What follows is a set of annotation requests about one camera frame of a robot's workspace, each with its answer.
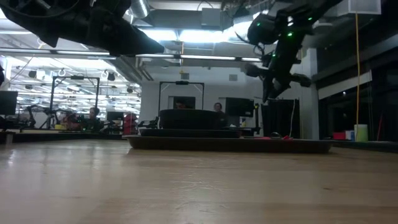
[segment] metal frame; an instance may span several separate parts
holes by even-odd
[[[160,82],[159,83],[159,100],[157,104],[157,115],[160,115],[160,97],[162,96],[162,84],[164,83],[171,83],[171,84],[176,84],[176,85],[201,85],[202,91],[201,91],[201,109],[203,110],[203,103],[205,102],[205,83],[192,83],[192,82],[184,82],[184,81],[177,81],[177,82]]]
[[[50,111],[52,111],[52,106],[53,106],[53,101],[54,101],[54,90],[55,90],[55,87],[57,87],[58,85],[56,85],[55,84],[55,81],[56,81],[56,79],[58,79],[58,78],[63,78],[63,79],[66,79],[66,78],[71,78],[72,79],[72,76],[63,76],[63,77],[61,77],[61,76],[54,76],[54,77],[52,77],[52,87],[51,87],[51,98],[50,98]],[[97,108],[97,105],[98,105],[98,93],[100,92],[100,78],[98,78],[98,77],[84,77],[84,78],[82,78],[82,79],[90,79],[90,80],[97,80],[97,88],[96,88],[96,95],[95,95],[95,108]],[[50,127],[51,127],[51,114],[49,114],[48,116],[47,116],[47,129],[50,129]]]

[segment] black monitor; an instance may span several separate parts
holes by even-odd
[[[106,120],[107,121],[122,121],[124,118],[124,112],[107,112]]]
[[[15,115],[17,108],[17,91],[0,91],[0,114]]]
[[[253,117],[254,100],[243,98],[226,98],[225,114],[228,116]]]

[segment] workstation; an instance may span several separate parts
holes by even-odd
[[[397,222],[396,1],[27,2],[1,223]]]

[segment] pipe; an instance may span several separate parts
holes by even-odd
[[[130,10],[134,18],[145,18],[150,12],[149,3],[147,0],[131,0]]]

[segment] table surface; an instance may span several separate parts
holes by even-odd
[[[398,154],[0,146],[2,224],[398,223]]]

